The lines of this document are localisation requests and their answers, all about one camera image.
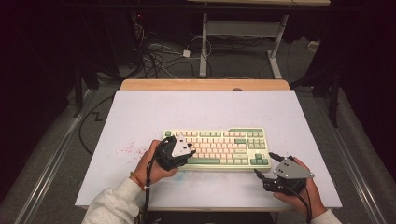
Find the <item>table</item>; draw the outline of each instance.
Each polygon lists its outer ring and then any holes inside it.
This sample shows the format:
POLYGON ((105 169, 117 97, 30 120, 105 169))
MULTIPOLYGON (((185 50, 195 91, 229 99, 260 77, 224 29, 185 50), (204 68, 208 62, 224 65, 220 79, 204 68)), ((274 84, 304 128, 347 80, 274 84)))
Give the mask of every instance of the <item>table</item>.
MULTIPOLYGON (((284 5, 284 6, 328 6, 330 0, 189 0, 192 2, 224 3, 224 4, 252 4, 252 5, 284 5)), ((269 64, 274 78, 282 78, 276 62, 276 53, 286 28, 289 15, 283 15, 280 22, 258 21, 210 21, 207 13, 204 13, 202 31, 202 53, 200 61, 200 77, 206 77, 207 65, 207 36, 208 35, 232 35, 232 36, 255 36, 274 37, 275 42, 272 50, 267 51, 269 64)))
MULTIPOLYGON (((270 151, 305 161, 316 175, 324 205, 342 206, 287 82, 234 79, 125 80, 114 99, 76 206, 87 207, 103 189, 116 188, 135 168, 151 140, 162 137, 163 130, 230 126, 263 127, 270 151)), ((271 172, 265 175, 275 177, 271 172)), ((151 211, 291 209, 265 191, 254 172, 179 171, 152 186, 150 198, 151 211)))

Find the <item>white table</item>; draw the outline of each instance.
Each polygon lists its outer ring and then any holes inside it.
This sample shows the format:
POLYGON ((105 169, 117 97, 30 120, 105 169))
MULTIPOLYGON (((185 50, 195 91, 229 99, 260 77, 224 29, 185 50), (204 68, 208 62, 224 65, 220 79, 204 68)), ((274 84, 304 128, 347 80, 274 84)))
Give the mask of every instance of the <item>white table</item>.
MULTIPOLYGON (((118 91, 76 206, 87 207, 103 189, 116 188, 163 130, 232 127, 264 128, 269 150, 304 161, 316 175, 324 205, 342 207, 294 91, 118 91)), ((152 186, 149 204, 152 211, 289 209, 253 171, 180 171, 152 186)))

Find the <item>sleeve cuff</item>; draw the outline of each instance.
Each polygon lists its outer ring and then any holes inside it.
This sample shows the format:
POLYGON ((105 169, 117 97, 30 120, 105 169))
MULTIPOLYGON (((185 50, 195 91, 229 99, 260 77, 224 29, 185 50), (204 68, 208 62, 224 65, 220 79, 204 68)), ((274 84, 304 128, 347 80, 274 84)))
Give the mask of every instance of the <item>sleeve cuff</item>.
POLYGON ((142 189, 130 178, 125 178, 115 190, 121 198, 137 200, 142 189))
POLYGON ((327 210, 322 215, 312 219, 312 222, 311 222, 311 224, 321 224, 321 223, 341 224, 341 222, 338 220, 338 218, 334 215, 334 213, 330 209, 327 210))

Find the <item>keyboard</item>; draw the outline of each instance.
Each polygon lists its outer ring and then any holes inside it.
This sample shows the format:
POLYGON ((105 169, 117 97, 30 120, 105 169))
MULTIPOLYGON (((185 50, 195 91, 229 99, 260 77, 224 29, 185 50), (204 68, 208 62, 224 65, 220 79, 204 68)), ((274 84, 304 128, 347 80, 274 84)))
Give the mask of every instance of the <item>keyboard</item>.
POLYGON ((180 170, 204 171, 269 171, 269 156, 264 129, 231 128, 222 130, 166 130, 163 138, 183 135, 191 150, 180 170))

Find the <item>wrist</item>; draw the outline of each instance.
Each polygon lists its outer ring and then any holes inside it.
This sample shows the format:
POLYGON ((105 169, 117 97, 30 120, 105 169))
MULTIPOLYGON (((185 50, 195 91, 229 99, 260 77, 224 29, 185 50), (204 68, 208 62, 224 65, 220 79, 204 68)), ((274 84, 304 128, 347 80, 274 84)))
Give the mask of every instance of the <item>wrist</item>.
POLYGON ((313 205, 313 207, 315 207, 315 209, 312 209, 312 218, 318 217, 327 211, 323 204, 318 206, 313 205))
POLYGON ((134 181, 141 189, 142 191, 145 191, 145 186, 146 186, 146 177, 140 175, 139 173, 131 172, 131 175, 129 178, 134 181))

